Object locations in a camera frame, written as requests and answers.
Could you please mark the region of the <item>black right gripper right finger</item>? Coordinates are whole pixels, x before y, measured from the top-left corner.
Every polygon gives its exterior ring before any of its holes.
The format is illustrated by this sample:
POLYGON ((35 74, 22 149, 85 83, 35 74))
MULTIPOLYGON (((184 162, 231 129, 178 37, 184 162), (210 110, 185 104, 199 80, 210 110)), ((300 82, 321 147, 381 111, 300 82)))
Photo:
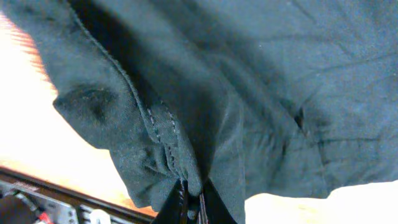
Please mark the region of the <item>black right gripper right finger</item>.
POLYGON ((198 224, 237 224, 210 179, 203 186, 199 202, 198 224))

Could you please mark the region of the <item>black shorts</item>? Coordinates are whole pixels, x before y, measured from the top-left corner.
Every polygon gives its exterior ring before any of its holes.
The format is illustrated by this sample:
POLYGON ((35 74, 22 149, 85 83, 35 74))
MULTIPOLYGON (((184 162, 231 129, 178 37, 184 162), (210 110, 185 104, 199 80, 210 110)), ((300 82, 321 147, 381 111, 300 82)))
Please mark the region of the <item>black shorts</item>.
POLYGON ((397 2, 2 1, 57 112, 138 207, 210 179, 237 223, 261 193, 397 179, 397 2))

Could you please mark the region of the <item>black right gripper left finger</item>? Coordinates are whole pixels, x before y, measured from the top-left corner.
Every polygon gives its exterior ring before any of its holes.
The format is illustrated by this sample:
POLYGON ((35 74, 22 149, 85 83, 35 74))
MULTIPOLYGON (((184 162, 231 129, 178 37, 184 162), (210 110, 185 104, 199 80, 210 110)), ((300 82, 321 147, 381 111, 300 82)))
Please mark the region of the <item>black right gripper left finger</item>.
POLYGON ((167 200, 151 224, 187 224, 188 184, 186 180, 176 181, 167 200))

